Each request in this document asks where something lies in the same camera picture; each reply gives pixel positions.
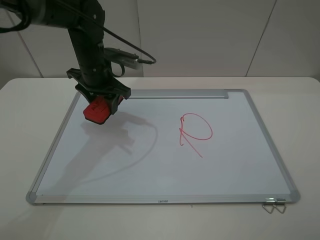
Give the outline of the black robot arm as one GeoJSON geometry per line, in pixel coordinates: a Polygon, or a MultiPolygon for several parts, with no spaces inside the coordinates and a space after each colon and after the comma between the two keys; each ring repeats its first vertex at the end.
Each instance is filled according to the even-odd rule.
{"type": "Polygon", "coordinates": [[[75,89],[89,103],[83,110],[87,120],[103,124],[131,96],[131,89],[112,71],[112,63],[123,68],[130,54],[104,47],[105,11],[97,0],[2,0],[0,7],[20,19],[17,25],[2,27],[1,33],[31,24],[67,29],[79,68],[66,74],[77,81],[75,89]]]}

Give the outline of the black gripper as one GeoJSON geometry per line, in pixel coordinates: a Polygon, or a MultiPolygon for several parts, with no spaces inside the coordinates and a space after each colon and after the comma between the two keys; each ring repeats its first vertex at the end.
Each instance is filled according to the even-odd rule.
{"type": "Polygon", "coordinates": [[[69,28],[68,34],[79,65],[67,71],[68,78],[77,81],[75,89],[88,103],[106,96],[109,114],[114,115],[123,99],[131,96],[131,89],[111,74],[111,64],[104,57],[103,31],[69,28]]]}

